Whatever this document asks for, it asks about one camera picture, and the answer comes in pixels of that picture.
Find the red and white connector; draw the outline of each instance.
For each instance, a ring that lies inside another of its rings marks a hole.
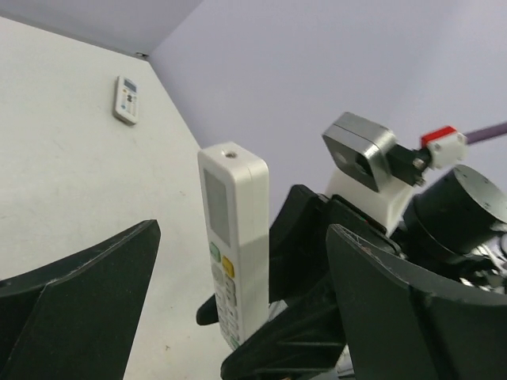
[[[443,127],[421,137],[421,148],[431,154],[429,168],[442,169],[462,161],[467,153],[467,137],[453,127]]]

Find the silver camera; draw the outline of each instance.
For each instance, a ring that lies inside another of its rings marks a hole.
[[[346,112],[322,135],[337,167],[374,192],[391,180],[387,152],[395,134],[384,126]]]

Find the white table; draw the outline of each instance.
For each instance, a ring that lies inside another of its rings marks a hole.
[[[151,66],[6,19],[0,35],[0,278],[157,219],[125,379],[218,380],[231,351],[195,322],[212,292],[199,147]],[[140,88],[135,127],[111,116],[119,74]]]

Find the black cylinder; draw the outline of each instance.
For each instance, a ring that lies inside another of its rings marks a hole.
[[[412,238],[449,263],[507,226],[507,197],[482,174],[458,165],[412,199],[403,215]]]

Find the air conditioner remote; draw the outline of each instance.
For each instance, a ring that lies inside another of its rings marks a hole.
[[[198,162],[220,329],[236,349],[269,318],[269,170],[232,142]]]
[[[113,114],[128,125],[137,124],[139,121],[137,85],[122,76],[116,79]]]

